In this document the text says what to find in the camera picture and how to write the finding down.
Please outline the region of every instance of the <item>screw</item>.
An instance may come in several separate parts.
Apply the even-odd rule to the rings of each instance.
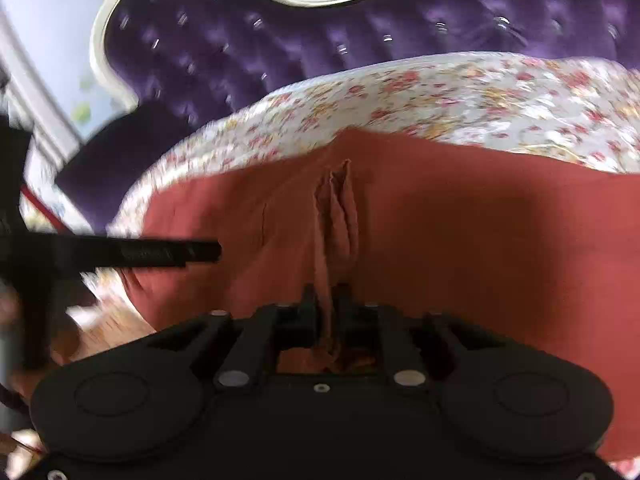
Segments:
[[[418,370],[402,370],[394,374],[394,381],[400,386],[420,386],[426,380],[427,377]]]
[[[218,382],[227,388],[240,388],[249,383],[250,377],[240,370],[228,370],[222,372],[218,377]]]
[[[62,471],[54,469],[47,473],[47,480],[66,480],[66,475]]]

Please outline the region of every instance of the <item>person's hand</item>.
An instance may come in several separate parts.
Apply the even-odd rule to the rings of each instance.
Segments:
[[[0,327],[8,327],[20,316],[20,298],[5,283],[0,282]],[[28,403],[38,383],[52,370],[70,362],[80,346],[80,333],[74,323],[66,330],[56,334],[50,345],[52,363],[41,370],[16,372],[12,378],[12,387]]]

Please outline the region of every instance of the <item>purple cushion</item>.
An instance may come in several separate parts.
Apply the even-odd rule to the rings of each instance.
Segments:
[[[270,91],[392,59],[463,50],[640,64],[640,0],[121,0],[106,54],[141,101],[200,126]]]
[[[158,101],[107,124],[60,171],[56,184],[96,232],[118,212],[129,188],[191,129]]]

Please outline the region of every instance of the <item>red cable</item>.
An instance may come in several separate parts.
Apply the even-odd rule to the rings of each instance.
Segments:
[[[49,220],[49,222],[51,222],[51,225],[53,225],[56,231],[59,233],[71,233],[71,229],[69,229],[60,218],[54,215],[47,206],[45,206],[40,199],[34,195],[26,184],[22,184],[22,186],[20,186],[20,191],[24,197],[31,202],[33,206],[40,211],[47,220]]]

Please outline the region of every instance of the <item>tufted headboard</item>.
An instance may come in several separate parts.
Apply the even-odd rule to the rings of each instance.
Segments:
[[[192,128],[281,86],[392,59],[465,50],[598,56],[640,66],[640,0],[119,0],[104,71],[129,105],[161,100]]]

